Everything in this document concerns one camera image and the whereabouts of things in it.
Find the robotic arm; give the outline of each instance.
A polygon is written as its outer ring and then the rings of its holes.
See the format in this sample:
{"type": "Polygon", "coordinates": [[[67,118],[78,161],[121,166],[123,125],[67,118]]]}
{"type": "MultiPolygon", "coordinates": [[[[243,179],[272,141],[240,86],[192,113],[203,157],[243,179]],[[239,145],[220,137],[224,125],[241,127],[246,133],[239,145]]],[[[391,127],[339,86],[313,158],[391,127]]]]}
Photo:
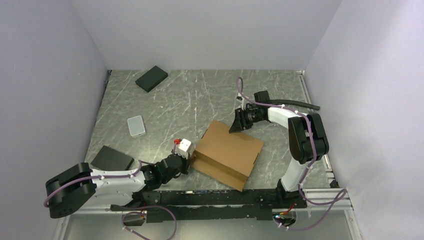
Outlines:
{"type": "MultiPolygon", "coordinates": [[[[256,103],[273,104],[270,100],[268,91],[260,91],[254,94],[256,103]]],[[[312,129],[312,137],[316,148],[317,160],[329,152],[329,143],[321,117],[318,113],[312,112],[305,114],[309,119],[312,129]]],[[[308,135],[307,123],[303,117],[298,116],[292,111],[247,103],[241,108],[235,110],[235,118],[229,133],[237,133],[250,129],[254,123],[259,121],[268,121],[277,123],[288,129],[288,142],[291,153],[291,161],[285,175],[278,181],[277,188],[282,186],[284,191],[295,192],[297,185],[308,166],[313,159],[311,140],[308,135]]]]}
{"type": "Polygon", "coordinates": [[[157,163],[136,170],[102,171],[78,163],[45,184],[49,196],[44,205],[53,219],[68,216],[89,206],[131,206],[143,201],[142,192],[158,189],[180,174],[187,174],[193,144],[183,139],[175,152],[157,163]]]}

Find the gray wall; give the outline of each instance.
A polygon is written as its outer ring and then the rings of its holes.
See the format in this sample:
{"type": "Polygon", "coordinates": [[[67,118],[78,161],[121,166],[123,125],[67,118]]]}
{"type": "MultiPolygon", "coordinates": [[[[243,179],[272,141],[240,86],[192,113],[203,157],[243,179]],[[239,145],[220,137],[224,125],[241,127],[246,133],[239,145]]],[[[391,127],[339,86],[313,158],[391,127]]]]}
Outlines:
{"type": "Polygon", "coordinates": [[[306,68],[365,239],[423,239],[424,2],[344,0],[306,68]]]}
{"type": "Polygon", "coordinates": [[[341,0],[72,0],[108,69],[305,69],[341,0]]]}
{"type": "Polygon", "coordinates": [[[51,239],[45,182],[83,161],[107,71],[68,0],[3,0],[0,32],[0,239],[51,239]]]}

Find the gray marble surface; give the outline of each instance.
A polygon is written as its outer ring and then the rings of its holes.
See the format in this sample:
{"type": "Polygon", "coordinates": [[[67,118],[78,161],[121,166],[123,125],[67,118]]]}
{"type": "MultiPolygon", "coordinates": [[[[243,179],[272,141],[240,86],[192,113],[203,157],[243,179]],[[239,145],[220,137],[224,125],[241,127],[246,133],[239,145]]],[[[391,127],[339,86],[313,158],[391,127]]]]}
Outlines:
{"type": "MultiPolygon", "coordinates": [[[[235,80],[244,79],[244,93],[268,90],[272,99],[305,101],[293,70],[172,70],[147,93],[135,84],[146,71],[114,70],[111,73],[85,161],[90,163],[103,145],[146,162],[167,157],[175,138],[197,144],[212,119],[231,125],[236,101],[235,80]],[[127,119],[141,115],[146,134],[132,138],[127,119]]],[[[245,189],[275,188],[291,160],[287,129],[275,123],[258,122],[244,131],[264,141],[245,189]]],[[[305,188],[328,188],[324,164],[315,164],[305,188]]],[[[160,190],[231,189],[193,168],[188,175],[171,180],[160,190]]]]}

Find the black box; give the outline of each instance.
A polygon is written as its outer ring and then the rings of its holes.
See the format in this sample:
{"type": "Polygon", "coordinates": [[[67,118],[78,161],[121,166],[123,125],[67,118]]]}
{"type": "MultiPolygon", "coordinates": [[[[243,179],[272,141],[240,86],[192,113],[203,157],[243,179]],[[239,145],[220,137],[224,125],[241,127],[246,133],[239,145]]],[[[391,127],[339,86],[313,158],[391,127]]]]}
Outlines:
{"type": "Polygon", "coordinates": [[[103,146],[91,165],[103,171],[126,171],[130,169],[134,158],[108,146],[103,146]]]}
{"type": "Polygon", "coordinates": [[[144,89],[146,92],[150,92],[167,77],[168,73],[166,71],[160,69],[158,66],[154,66],[139,79],[135,80],[135,84],[144,89]]]}

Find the metal frame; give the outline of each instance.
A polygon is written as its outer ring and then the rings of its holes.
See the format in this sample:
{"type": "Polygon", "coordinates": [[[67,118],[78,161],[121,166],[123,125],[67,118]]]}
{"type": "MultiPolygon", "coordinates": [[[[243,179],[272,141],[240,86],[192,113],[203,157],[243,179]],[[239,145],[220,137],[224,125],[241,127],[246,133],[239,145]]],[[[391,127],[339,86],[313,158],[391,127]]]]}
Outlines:
{"type": "MultiPolygon", "coordinates": [[[[306,99],[307,103],[311,103],[311,99],[309,98],[308,90],[305,84],[304,74],[305,71],[297,71],[296,77],[299,80],[299,84],[301,86],[303,96],[306,99]]],[[[322,162],[325,167],[325,171],[328,178],[328,183],[331,183],[335,177],[333,173],[333,169],[330,164],[329,157],[324,155],[322,158],[322,162]]],[[[328,202],[340,192],[342,188],[304,188],[306,197],[313,202],[328,202]]],[[[127,213],[128,211],[111,211],[108,205],[105,206],[96,206],[96,207],[86,207],[82,208],[74,213],[74,215],[93,215],[93,214],[107,214],[107,215],[122,215],[127,213]]],[[[308,211],[309,216],[311,216],[314,211],[325,211],[328,209],[328,206],[317,206],[310,203],[307,203],[307,208],[296,208],[296,211],[308,211]]],[[[272,212],[278,213],[282,211],[286,211],[287,209],[279,208],[273,209],[272,212]]],[[[331,209],[332,211],[343,211],[346,216],[346,221],[349,226],[350,234],[353,240],[362,240],[361,232],[358,226],[358,222],[355,217],[355,212],[352,207],[352,202],[349,198],[349,194],[346,194],[344,198],[334,204],[331,209]]],[[[64,240],[65,233],[68,227],[69,220],[72,215],[60,218],[57,222],[56,230],[53,235],[53,240],[64,240]]]]}

